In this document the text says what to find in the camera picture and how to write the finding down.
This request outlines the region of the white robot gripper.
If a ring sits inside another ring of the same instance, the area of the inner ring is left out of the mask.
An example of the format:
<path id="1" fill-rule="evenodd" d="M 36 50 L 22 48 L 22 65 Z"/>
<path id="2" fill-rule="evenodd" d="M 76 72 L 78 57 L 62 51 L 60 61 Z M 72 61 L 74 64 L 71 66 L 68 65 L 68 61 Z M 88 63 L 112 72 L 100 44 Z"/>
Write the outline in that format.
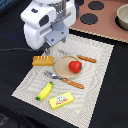
<path id="1" fill-rule="evenodd" d="M 50 46 L 65 40 L 69 27 L 76 21 L 74 0 L 32 0 L 21 13 L 24 21 L 24 35 L 32 49 Z"/>

